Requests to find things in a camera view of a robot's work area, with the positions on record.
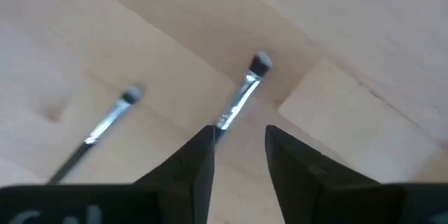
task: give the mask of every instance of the wooden surface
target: wooden surface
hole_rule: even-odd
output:
[[[448,142],[448,0],[262,0],[375,95]]]
[[[448,180],[448,151],[326,59],[279,112],[382,183]]]
[[[0,0],[0,185],[44,183],[131,84],[144,99],[65,182],[135,181],[258,50],[274,68],[219,146],[210,223],[282,223],[268,124],[380,181],[446,181],[444,1]]]

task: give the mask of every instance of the makeup brush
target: makeup brush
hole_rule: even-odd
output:
[[[260,84],[265,74],[272,68],[271,59],[266,52],[260,51],[253,57],[249,71],[244,77],[238,93],[233,98],[226,112],[224,112],[215,124],[215,141],[216,143],[223,137],[228,130],[230,124],[241,111],[244,103],[251,96],[252,92]]]
[[[115,106],[107,114],[107,116],[95,127],[89,137],[76,149],[70,158],[56,171],[48,185],[59,183],[81,160],[81,158],[99,142],[99,138],[103,133],[121,116],[123,116],[134,104],[136,104],[143,96],[143,92],[137,87],[130,87],[124,91]]]

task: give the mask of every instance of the brush bristles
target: brush bristles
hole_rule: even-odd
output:
[[[272,61],[267,56],[267,53],[263,51],[257,52],[252,60],[250,70],[259,77],[263,77],[271,68]]]
[[[121,98],[129,104],[135,104],[142,96],[143,92],[139,88],[132,86],[123,93]]]

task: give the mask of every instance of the black plastic object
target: black plastic object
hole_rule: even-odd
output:
[[[33,185],[0,190],[0,223],[207,223],[214,126],[132,185]]]
[[[265,137],[286,224],[448,223],[448,185],[379,185],[275,126]]]

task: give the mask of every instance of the silver ferrule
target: silver ferrule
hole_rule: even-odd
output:
[[[132,104],[124,99],[119,99],[115,107],[107,114],[107,116],[95,127],[90,133],[89,137],[84,140],[85,144],[96,144],[101,135],[115,122],[121,115],[123,115]]]
[[[252,92],[257,88],[258,84],[260,84],[261,79],[261,77],[252,71],[249,71],[246,74],[244,83],[233,98],[228,110],[218,119],[218,122],[216,123],[218,129],[226,130],[230,126],[242,109],[244,103],[246,103]]]

